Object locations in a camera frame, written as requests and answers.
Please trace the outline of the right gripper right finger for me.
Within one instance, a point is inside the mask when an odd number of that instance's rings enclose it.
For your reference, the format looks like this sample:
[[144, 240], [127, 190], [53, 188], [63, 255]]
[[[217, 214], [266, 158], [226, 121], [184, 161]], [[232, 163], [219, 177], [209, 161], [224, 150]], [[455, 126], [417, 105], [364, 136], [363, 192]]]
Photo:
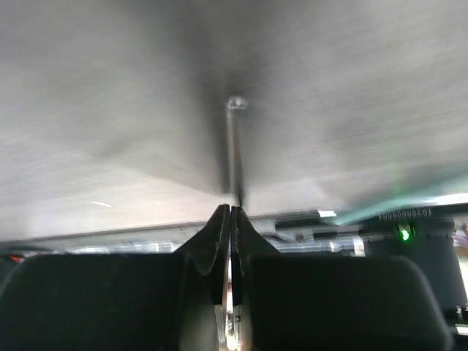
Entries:
[[451, 350], [429, 282], [403, 257], [284, 254], [230, 215], [242, 350]]

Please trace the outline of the silver chopstick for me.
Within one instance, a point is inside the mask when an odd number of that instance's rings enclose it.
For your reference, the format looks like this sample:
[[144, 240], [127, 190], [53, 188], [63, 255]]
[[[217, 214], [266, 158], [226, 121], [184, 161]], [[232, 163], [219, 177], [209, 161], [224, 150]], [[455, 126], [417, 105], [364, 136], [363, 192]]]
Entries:
[[239, 121], [247, 107], [247, 101], [240, 96], [228, 97], [225, 102], [228, 184], [235, 204], [241, 208], [245, 204], [246, 193]]

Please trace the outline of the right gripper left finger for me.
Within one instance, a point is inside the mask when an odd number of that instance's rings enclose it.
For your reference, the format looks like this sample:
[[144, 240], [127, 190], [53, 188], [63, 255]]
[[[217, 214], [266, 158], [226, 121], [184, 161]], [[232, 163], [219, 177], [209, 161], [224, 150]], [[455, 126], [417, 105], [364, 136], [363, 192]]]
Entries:
[[39, 254], [1, 285], [3, 350], [217, 350], [228, 205], [171, 253]]

